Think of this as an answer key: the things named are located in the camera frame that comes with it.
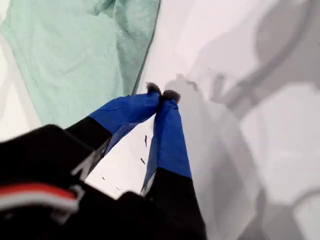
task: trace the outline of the green cloth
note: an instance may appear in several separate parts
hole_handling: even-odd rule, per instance
[[[0,31],[43,124],[68,127],[130,95],[159,0],[11,0]]]

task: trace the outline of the fabric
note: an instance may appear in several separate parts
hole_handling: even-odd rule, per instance
[[[192,178],[181,116],[173,99],[164,101],[156,112],[143,186],[157,168]]]
[[[159,0],[11,0],[0,31],[43,124],[68,127],[130,95]]]
[[[106,154],[136,125],[143,123],[156,113],[159,97],[160,94],[155,91],[118,97],[89,115],[112,134]]]
[[[96,124],[82,121],[73,132],[84,137],[83,128],[95,131]],[[91,140],[89,137],[85,142],[95,145]],[[0,161],[0,186],[51,185],[71,191],[78,202],[77,212],[71,215],[61,211],[61,206],[44,207],[37,203],[1,210],[1,239],[206,239],[191,179],[159,170],[154,194],[149,195],[153,201],[133,192],[115,200],[80,181],[78,175],[70,175],[71,169],[92,150],[76,136],[53,125],[1,142],[0,155],[6,159]]]

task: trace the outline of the white surface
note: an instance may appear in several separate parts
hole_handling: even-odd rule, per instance
[[[244,238],[250,229],[261,229],[257,240],[320,238],[320,197],[292,206],[320,190],[320,12],[290,57],[246,96],[244,108],[223,104],[291,39],[307,1],[162,0],[139,92],[155,82],[182,94],[191,171],[210,239]],[[0,2],[2,19],[7,4]],[[4,140],[40,123],[2,36],[0,46]],[[87,182],[114,197],[139,192],[146,170],[140,158],[146,161],[149,152],[145,135],[149,146],[152,119],[121,140]]]

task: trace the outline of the white stripe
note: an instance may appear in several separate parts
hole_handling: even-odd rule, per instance
[[[76,199],[67,199],[50,193],[30,191],[0,196],[0,211],[29,205],[42,205],[72,213],[79,209]]]

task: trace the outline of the red stripe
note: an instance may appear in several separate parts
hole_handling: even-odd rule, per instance
[[[71,192],[60,187],[48,185],[45,183],[21,183],[0,187],[0,197],[3,197],[4,195],[21,194],[28,192],[50,193],[63,198],[73,200],[76,199],[75,195]]]

